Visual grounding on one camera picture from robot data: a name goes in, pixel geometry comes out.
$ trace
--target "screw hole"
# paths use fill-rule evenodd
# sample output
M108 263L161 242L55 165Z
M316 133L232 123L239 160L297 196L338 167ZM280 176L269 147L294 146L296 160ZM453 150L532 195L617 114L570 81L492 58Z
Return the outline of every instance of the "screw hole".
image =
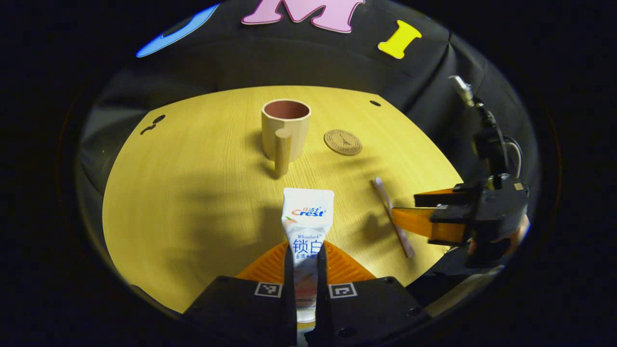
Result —
M339 330L339 336L340 337L352 337L357 332L358 332L358 330L356 330L355 328L347 327L347 328L343 328L343 329Z
M418 314L420 314L420 309L417 307L414 307L413 309L407 311L408 316L417 316Z
M162 114L162 115L156 117L156 119L152 121L152 124L156 124L156 123L160 122L161 120L163 120L164 118L165 118L165 115Z

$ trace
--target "cup handle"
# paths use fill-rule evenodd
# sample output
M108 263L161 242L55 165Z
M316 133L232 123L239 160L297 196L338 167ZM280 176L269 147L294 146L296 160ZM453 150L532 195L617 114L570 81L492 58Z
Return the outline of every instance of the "cup handle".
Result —
M277 176L287 173L289 167L289 153L291 152L291 130L278 129L275 135L274 171Z

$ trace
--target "orange rubber pad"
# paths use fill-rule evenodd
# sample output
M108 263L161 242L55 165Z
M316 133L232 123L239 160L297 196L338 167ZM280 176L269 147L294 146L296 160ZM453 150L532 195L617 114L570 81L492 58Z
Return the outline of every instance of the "orange rubber pad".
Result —
M326 259L328 261L328 284L358 282L376 278L364 266L337 246L327 241L324 241L323 245L326 248ZM283 284L287 248L287 241L275 246L247 266L236 278Z
M430 240L463 242L465 224L432 223L430 218L435 209L392 209L392 222L414 234Z

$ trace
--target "pink letter m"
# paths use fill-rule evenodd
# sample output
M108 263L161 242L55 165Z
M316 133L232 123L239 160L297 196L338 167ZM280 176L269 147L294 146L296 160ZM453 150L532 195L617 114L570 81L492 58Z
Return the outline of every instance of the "pink letter m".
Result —
M324 7L321 15L313 18L311 23L322 29L350 33L351 16L355 7L363 4L364 0L262 0L253 14L242 18L242 23L252 25L278 22L283 18L283 15L276 11L281 2L285 4L287 13L295 23L305 20Z

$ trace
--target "black cloth backdrop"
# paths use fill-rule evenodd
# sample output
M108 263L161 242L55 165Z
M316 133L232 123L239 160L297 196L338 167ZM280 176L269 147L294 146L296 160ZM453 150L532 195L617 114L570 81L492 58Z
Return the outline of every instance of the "black cloth backdrop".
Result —
M447 79L460 75L494 113L503 135L522 147L521 178L531 187L533 221L541 180L529 120L536 110L527 112L507 79L480 52L434 20L389 1L358 5L349 34L317 28L310 19L293 23L283 7L278 23L243 25L242 17L253 13L258 3L225 1L190 35L149 56L127 57L129 63L98 97L83 130L78 179L86 224L100 246L105 248L102 201L109 173L124 142L150 110L206 93L266 85L379 94L422 129L467 181L488 170L471 146L479 119L465 109ZM377 48L396 31L396 20L422 34L401 60Z

